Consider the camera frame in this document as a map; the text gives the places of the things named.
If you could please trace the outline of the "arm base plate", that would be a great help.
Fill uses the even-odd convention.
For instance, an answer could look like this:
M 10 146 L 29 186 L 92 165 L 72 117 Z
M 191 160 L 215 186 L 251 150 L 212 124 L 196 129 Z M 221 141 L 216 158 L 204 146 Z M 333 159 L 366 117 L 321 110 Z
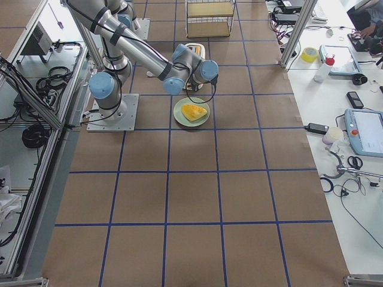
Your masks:
M 133 31 L 133 33 L 145 41 L 148 39 L 149 29 L 150 29 L 149 18 L 143 18 L 143 19 L 136 18 L 132 22 L 131 30 Z
M 88 132 L 132 132 L 135 129 L 139 94 L 122 94 L 121 104 L 115 114 L 100 109 L 91 113 L 86 130 Z

